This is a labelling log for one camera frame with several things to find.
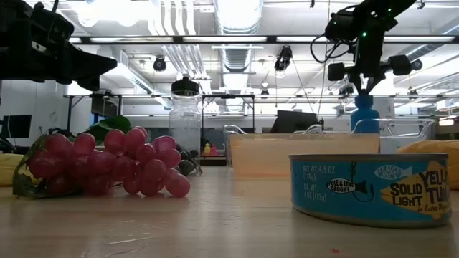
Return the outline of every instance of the desk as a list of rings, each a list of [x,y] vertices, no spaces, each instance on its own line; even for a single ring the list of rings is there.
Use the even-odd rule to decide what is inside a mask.
[[[74,196],[15,199],[0,188],[0,257],[454,257],[453,218],[436,229],[375,229],[292,209],[287,181],[191,177],[187,199]]]

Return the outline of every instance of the bunch of grapes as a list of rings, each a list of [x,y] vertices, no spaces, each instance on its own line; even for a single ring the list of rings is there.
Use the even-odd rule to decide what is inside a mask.
[[[75,143],[53,134],[27,165],[35,178],[46,179],[46,191],[53,195],[79,186],[91,195],[104,195],[115,182],[122,182],[129,194],[154,196],[165,187],[173,196],[187,195],[190,183],[175,169],[182,162],[176,141],[169,136],[152,143],[145,143],[146,139],[142,127],[126,134],[112,130],[105,136],[105,150],[98,151],[91,134],[79,134]]]

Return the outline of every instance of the glass jar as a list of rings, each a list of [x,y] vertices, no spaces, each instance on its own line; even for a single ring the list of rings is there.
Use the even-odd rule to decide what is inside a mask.
[[[195,171],[200,171],[202,122],[198,108],[201,100],[199,85],[184,77],[172,83],[171,97],[173,105],[169,113],[169,135],[180,145],[180,151],[194,154],[192,161],[196,166]]]

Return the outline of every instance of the yellow bottle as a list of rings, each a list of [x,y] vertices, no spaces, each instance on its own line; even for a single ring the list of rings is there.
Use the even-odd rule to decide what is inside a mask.
[[[204,155],[210,156],[210,144],[206,143],[206,147],[204,147]]]

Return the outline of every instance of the jar lid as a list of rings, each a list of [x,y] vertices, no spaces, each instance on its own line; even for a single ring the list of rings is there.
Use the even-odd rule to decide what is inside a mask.
[[[190,92],[198,95],[199,84],[192,82],[188,77],[184,77],[172,83],[171,91],[176,95],[189,95]]]

